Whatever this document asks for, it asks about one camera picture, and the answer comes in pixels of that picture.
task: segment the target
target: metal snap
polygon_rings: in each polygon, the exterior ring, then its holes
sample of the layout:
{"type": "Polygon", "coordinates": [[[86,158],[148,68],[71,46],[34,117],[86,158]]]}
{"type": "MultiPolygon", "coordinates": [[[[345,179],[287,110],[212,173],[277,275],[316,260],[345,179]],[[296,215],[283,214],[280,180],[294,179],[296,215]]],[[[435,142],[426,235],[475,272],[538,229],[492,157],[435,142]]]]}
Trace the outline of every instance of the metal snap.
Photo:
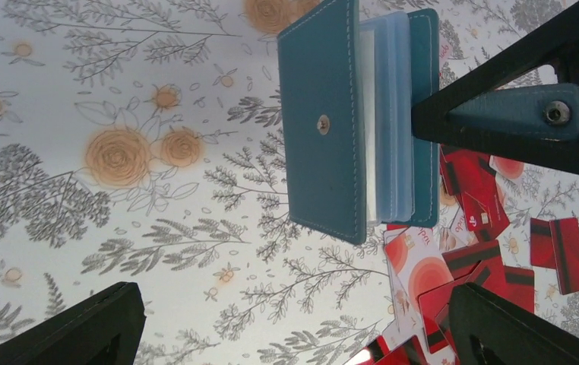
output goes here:
{"type": "Polygon", "coordinates": [[[552,101],[545,107],[545,121],[550,125],[564,125],[571,118],[571,110],[562,101],[552,101]]]}
{"type": "Polygon", "coordinates": [[[322,135],[326,135],[330,131],[330,118],[325,114],[320,116],[318,122],[316,122],[316,129],[318,129],[322,135]]]}

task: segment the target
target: blue leather wallet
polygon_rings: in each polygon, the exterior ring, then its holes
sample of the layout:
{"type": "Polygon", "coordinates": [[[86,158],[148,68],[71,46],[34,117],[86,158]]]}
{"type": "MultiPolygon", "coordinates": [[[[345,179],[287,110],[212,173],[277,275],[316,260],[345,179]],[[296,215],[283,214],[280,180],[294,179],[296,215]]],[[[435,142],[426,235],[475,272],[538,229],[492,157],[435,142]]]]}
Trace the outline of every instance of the blue leather wallet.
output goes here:
{"type": "Polygon", "coordinates": [[[437,14],[391,14],[374,25],[359,24],[358,14],[358,0],[325,0],[278,36],[289,218],[355,244],[365,242],[374,198],[380,222],[398,216],[412,225],[435,225],[439,170],[438,145],[410,132],[410,104],[438,89],[437,14]],[[374,26],[374,37],[360,36],[374,26]],[[385,56],[385,39],[401,53],[385,56]],[[368,52],[375,57],[374,87],[363,67],[368,52]],[[396,93],[385,99],[391,87],[396,93]],[[376,100],[368,92],[376,92],[376,100]],[[370,176],[375,169],[376,178],[370,176]]]}

